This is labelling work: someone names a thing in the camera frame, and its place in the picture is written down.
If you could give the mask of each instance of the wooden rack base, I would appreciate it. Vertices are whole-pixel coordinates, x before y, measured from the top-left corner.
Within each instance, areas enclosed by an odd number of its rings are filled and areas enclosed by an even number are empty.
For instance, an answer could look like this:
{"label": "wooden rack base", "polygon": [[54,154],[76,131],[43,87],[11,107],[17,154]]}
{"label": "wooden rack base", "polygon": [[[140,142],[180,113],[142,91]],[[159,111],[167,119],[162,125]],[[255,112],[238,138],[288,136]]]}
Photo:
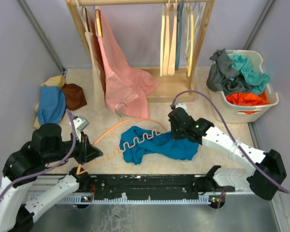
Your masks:
{"label": "wooden rack base", "polygon": [[[187,88],[187,68],[180,68],[173,76],[160,76],[159,68],[140,68],[149,72],[156,80],[160,81],[159,87],[147,96],[148,102],[172,102],[174,97]],[[178,97],[180,102],[193,102],[195,95],[185,93]]]}

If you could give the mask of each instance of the white hanger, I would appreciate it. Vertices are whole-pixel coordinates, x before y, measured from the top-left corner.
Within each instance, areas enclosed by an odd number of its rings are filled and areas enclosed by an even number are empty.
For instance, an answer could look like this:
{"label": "white hanger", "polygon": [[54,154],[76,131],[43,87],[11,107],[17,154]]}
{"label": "white hanger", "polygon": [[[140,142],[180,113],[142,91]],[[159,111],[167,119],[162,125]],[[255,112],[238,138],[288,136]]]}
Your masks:
{"label": "white hanger", "polygon": [[165,34],[165,15],[166,4],[163,5],[162,23],[161,23],[161,36],[160,36],[160,76],[163,76],[163,52],[164,52],[164,34]]}
{"label": "white hanger", "polygon": [[169,67],[169,57],[170,57],[170,0],[166,4],[166,14],[165,14],[165,43],[164,43],[164,53],[163,53],[163,75],[168,75]]}
{"label": "white hanger", "polygon": [[[197,19],[194,23],[194,38],[197,37],[199,29],[200,29],[200,25],[201,25],[201,19],[203,17],[204,14],[204,10],[205,10],[205,2],[199,2],[199,11],[198,11],[198,16]],[[186,49],[185,49],[185,60],[188,60],[189,58],[189,44],[190,44],[190,38],[189,35],[186,34]]]}
{"label": "white hanger", "polygon": [[168,75],[173,76],[175,74],[175,60],[176,60],[176,39],[177,39],[177,0],[170,6],[170,12],[174,12],[172,42],[168,65]]}

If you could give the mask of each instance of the brown cloth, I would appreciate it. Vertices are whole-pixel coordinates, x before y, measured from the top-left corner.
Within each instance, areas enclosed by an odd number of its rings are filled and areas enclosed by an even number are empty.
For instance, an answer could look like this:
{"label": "brown cloth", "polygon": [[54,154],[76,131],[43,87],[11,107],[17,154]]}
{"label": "brown cloth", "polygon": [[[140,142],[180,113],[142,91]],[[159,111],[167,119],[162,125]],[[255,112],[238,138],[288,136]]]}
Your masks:
{"label": "brown cloth", "polygon": [[69,110],[77,110],[85,105],[87,101],[83,89],[76,84],[64,84],[62,91],[66,98],[66,107]]}

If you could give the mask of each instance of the lavender wall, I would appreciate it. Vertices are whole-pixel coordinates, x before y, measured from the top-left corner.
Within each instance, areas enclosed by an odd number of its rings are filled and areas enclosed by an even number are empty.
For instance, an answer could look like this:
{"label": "lavender wall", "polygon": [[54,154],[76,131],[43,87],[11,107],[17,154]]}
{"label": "lavender wall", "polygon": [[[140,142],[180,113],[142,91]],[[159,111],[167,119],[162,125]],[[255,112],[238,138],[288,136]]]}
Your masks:
{"label": "lavender wall", "polygon": [[287,170],[284,187],[290,191],[290,0],[276,1],[251,50],[261,53],[264,70],[272,77],[279,104],[257,122],[263,148],[282,155]]}
{"label": "lavender wall", "polygon": [[6,159],[31,138],[41,83],[58,74],[17,1],[0,1],[0,184]]}
{"label": "lavender wall", "polygon": [[[267,0],[216,0],[199,65],[210,65],[209,57],[217,49],[242,49],[266,2]],[[27,0],[27,3],[58,53],[63,66],[91,67],[65,1]],[[101,8],[130,65],[158,66],[162,5]]]}

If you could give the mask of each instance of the wooden clothing rack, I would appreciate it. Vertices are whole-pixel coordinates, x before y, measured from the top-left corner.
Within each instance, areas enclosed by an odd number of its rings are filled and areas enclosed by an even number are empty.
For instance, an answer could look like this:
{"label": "wooden clothing rack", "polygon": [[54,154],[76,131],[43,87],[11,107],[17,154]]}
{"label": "wooden clothing rack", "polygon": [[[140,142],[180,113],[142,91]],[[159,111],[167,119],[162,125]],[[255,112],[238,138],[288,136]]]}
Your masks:
{"label": "wooden clothing rack", "polygon": [[[166,0],[78,0],[80,6],[101,6],[101,5],[125,5],[125,4],[157,4],[165,3]],[[173,76],[160,76],[160,68],[143,68],[141,69],[149,72],[153,77],[160,81],[160,86],[156,91],[147,96],[148,102],[171,102],[175,95],[179,92],[193,89],[193,76],[197,67],[200,51],[206,34],[208,22],[211,16],[211,12],[214,6],[215,0],[186,0],[185,3],[191,2],[205,2],[205,10],[201,20],[201,26],[198,33],[197,41],[194,46],[192,57],[191,75],[187,75],[187,68],[179,68],[175,71]],[[85,38],[85,28],[82,23],[81,17],[77,10],[75,0],[66,0],[66,4],[70,10],[71,16],[74,20],[78,33],[81,37],[82,43],[90,57],[89,46]],[[194,94],[186,93],[179,97],[180,101],[193,102]]]}

